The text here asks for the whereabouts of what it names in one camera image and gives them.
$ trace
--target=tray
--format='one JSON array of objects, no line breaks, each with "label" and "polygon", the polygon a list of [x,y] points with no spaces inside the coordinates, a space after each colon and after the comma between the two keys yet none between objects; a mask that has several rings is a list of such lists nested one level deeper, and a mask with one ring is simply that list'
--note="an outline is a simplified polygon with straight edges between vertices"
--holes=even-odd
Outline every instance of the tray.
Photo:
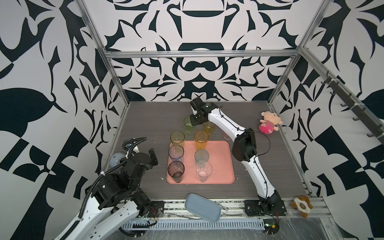
[{"label": "tray", "polygon": [[209,152],[209,160],[213,171],[206,182],[200,182],[196,173],[195,163],[195,141],[184,142],[184,164],[185,171],[181,182],[177,183],[167,173],[167,181],[170,184],[231,184],[235,181],[233,173],[231,152],[226,141],[208,141],[205,149]]}]

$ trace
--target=plush toy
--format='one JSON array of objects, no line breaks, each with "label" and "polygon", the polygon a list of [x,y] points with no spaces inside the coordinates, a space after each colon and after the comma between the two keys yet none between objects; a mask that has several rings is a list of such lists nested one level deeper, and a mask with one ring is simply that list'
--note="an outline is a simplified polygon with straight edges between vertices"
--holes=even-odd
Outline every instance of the plush toy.
[{"label": "plush toy", "polygon": [[300,211],[303,218],[307,218],[313,209],[310,199],[307,196],[298,196],[291,202],[291,206]]},{"label": "plush toy", "polygon": [[273,130],[278,131],[279,128],[275,125],[283,124],[281,118],[274,112],[262,112],[262,116],[264,119],[260,120],[261,124],[259,126],[259,130],[263,133],[271,134]]}]

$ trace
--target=hook rack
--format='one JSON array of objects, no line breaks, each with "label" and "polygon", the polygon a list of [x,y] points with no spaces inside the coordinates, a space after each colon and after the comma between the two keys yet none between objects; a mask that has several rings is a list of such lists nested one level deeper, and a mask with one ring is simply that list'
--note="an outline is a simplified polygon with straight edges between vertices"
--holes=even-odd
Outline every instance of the hook rack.
[{"label": "hook rack", "polygon": [[340,80],[331,79],[330,76],[322,82],[322,84],[328,84],[333,92],[332,95],[337,94],[344,104],[340,104],[342,107],[348,107],[357,118],[353,118],[354,121],[360,120],[371,131],[367,134],[368,137],[376,137],[381,144],[384,145],[384,127],[381,120],[379,120],[375,114],[373,114],[364,103],[362,103]]}]

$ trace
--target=black and white wallpaper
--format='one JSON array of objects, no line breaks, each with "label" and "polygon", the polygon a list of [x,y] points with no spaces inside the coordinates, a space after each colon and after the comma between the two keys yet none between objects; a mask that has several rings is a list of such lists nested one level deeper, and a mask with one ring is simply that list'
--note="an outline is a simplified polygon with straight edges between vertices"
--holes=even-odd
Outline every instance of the black and white wallpaper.
[{"label": "black and white wallpaper", "polygon": [[[383,118],[383,2],[335,0],[309,43],[312,51]],[[347,237],[384,237],[384,146],[301,58],[273,102],[314,195],[324,197]]]},{"label": "black and white wallpaper", "polygon": [[289,57],[118,58],[130,101],[268,100]]},{"label": "black and white wallpaper", "polygon": [[382,0],[335,0],[307,45],[381,119],[384,119],[383,20]]},{"label": "black and white wallpaper", "polygon": [[98,176],[124,102],[72,0],[0,1],[1,239],[54,239]]},{"label": "black and white wallpaper", "polygon": [[294,49],[321,0],[85,2],[107,50],[162,51]]}]

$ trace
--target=stuffed pig toy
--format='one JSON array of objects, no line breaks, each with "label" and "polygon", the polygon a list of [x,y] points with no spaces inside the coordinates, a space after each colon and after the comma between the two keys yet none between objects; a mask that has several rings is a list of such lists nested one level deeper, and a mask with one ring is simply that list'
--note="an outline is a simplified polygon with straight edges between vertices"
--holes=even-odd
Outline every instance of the stuffed pig toy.
[{"label": "stuffed pig toy", "polygon": [[273,130],[278,131],[279,128],[275,125],[283,124],[281,118],[274,112],[262,112],[262,116],[264,119],[260,120],[261,124],[259,126],[259,130],[263,133],[271,134]]}]

